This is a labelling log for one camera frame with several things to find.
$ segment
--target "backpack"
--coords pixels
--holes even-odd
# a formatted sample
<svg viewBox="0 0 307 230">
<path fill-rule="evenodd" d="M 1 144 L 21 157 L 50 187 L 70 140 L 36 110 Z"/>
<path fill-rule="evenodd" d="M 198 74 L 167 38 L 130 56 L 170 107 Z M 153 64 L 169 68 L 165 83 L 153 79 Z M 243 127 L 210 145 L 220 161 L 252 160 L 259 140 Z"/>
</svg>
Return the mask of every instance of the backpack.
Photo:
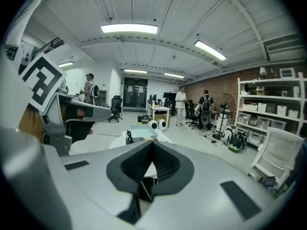
<svg viewBox="0 0 307 230">
<path fill-rule="evenodd" d="M 232 140 L 234 136 L 233 130 L 232 128 L 226 128 L 222 137 L 221 137 L 221 141 L 225 144 L 225 145 L 229 145 L 230 141 Z"/>
<path fill-rule="evenodd" d="M 211 96 L 209 95 L 204 95 L 203 98 L 204 98 L 204 102 L 202 103 L 201 105 L 201 109 L 203 112 L 210 112 L 211 111 Z"/>
<path fill-rule="evenodd" d="M 90 88 L 90 96 L 91 97 L 97 97 L 99 96 L 99 88 L 96 84 L 94 84 L 92 81 L 90 81 L 90 83 L 92 84 L 91 88 Z"/>
<path fill-rule="evenodd" d="M 245 148 L 246 142 L 247 136 L 245 132 L 238 131 L 238 133 L 232 137 L 228 148 L 233 152 L 241 152 Z"/>
</svg>

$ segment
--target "fluorescent ceiling light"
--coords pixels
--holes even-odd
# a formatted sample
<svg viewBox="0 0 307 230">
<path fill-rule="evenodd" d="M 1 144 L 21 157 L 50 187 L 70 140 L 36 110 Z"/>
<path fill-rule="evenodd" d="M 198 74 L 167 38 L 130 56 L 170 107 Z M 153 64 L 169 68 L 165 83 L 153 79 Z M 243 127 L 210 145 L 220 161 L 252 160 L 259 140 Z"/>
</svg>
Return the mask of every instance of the fluorescent ceiling light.
<svg viewBox="0 0 307 230">
<path fill-rule="evenodd" d="M 169 73 L 164 73 L 164 75 L 171 76 L 171 77 L 176 77 L 176 78 L 181 78 L 181 79 L 184 78 L 182 76 L 178 76 L 178 75 L 174 75 L 174 74 L 169 74 Z"/>
<path fill-rule="evenodd" d="M 59 67 L 70 66 L 70 65 L 72 65 L 72 64 L 73 64 L 73 62 L 70 61 L 70 62 L 67 62 L 67 63 L 64 63 L 64 64 L 60 64 Z"/>
<path fill-rule="evenodd" d="M 201 41 L 197 41 L 194 45 L 196 47 L 201 48 L 204 51 L 207 51 L 208 53 L 214 55 L 215 57 L 219 58 L 220 60 L 226 60 L 227 59 L 225 56 L 223 56 L 222 54 L 217 52 L 215 49 L 209 47 L 208 45 L 202 43 Z"/>
<path fill-rule="evenodd" d="M 136 72 L 136 73 L 147 73 L 147 71 L 140 71 L 140 70 L 131 70 L 131 69 L 124 69 L 127 72 Z"/>
<path fill-rule="evenodd" d="M 101 26 L 101 29 L 104 33 L 140 32 L 140 33 L 156 34 L 158 26 L 144 25 L 144 24 L 112 24 L 112 25 L 103 25 Z"/>
</svg>

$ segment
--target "gray floor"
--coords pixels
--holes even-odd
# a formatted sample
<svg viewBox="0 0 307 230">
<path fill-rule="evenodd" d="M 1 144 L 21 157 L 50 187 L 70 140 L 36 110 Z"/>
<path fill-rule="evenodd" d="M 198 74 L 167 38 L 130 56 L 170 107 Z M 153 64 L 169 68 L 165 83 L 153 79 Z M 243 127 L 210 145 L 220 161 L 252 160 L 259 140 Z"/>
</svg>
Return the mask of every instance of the gray floor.
<svg viewBox="0 0 307 230">
<path fill-rule="evenodd" d="M 110 144 L 123 131 L 129 129 L 131 124 L 136 124 L 137 116 L 143 114 L 124 112 L 122 115 L 123 120 L 119 123 L 114 120 L 111 123 L 108 121 L 98 122 L 92 128 L 93 134 L 88 135 L 85 140 L 78 141 L 72 145 L 70 155 L 108 149 Z M 215 155 L 244 174 L 248 174 L 251 171 L 250 165 L 257 155 L 256 148 L 247 147 L 242 153 L 233 153 L 223 144 L 216 143 L 217 146 L 214 146 L 210 140 L 198 135 L 196 131 L 199 132 L 198 129 L 192 130 L 188 125 L 177 127 L 176 117 L 174 116 L 171 117 L 170 128 L 165 132 L 165 135 L 176 144 Z"/>
</svg>

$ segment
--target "white table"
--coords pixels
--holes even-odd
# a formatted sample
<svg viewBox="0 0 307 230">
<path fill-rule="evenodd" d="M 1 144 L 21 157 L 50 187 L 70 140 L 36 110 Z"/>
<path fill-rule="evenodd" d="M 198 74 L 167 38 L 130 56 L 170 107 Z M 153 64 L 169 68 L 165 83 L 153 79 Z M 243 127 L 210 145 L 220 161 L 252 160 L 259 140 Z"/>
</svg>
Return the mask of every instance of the white table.
<svg viewBox="0 0 307 230">
<path fill-rule="evenodd" d="M 160 130 L 156 130 L 155 132 L 158 134 L 157 139 L 159 141 L 167 141 L 169 143 L 173 143 L 165 134 L 163 134 Z M 117 148 L 126 145 L 126 131 L 122 132 L 121 136 L 116 138 L 110 145 L 109 149 Z M 157 171 L 155 170 L 155 166 L 153 163 L 149 166 L 144 177 L 153 177 L 157 178 Z"/>
<path fill-rule="evenodd" d="M 161 106 L 161 107 L 152 107 L 150 104 L 148 104 L 147 107 L 147 115 L 150 116 L 151 112 L 153 112 L 153 120 L 154 120 L 154 113 L 155 111 L 164 111 L 166 112 L 166 129 L 168 127 L 168 119 L 169 119 L 169 108 Z"/>
</svg>

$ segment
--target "standing fan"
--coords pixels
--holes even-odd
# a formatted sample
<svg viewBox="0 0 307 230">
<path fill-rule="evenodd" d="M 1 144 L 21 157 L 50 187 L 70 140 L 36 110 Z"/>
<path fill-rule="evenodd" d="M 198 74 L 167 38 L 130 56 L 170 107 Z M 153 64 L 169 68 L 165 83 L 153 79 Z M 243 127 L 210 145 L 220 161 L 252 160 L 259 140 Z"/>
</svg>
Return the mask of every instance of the standing fan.
<svg viewBox="0 0 307 230">
<path fill-rule="evenodd" d="M 232 97 L 232 95 L 223 93 L 220 94 L 219 97 L 217 97 L 217 100 L 215 102 L 214 110 L 216 111 L 217 116 L 219 117 L 220 114 L 222 114 L 222 121 L 221 126 L 218 134 L 213 134 L 212 137 L 214 139 L 220 140 L 223 132 L 221 133 L 222 126 L 223 126 L 223 120 L 224 115 L 230 115 L 235 110 L 235 100 Z"/>
</svg>

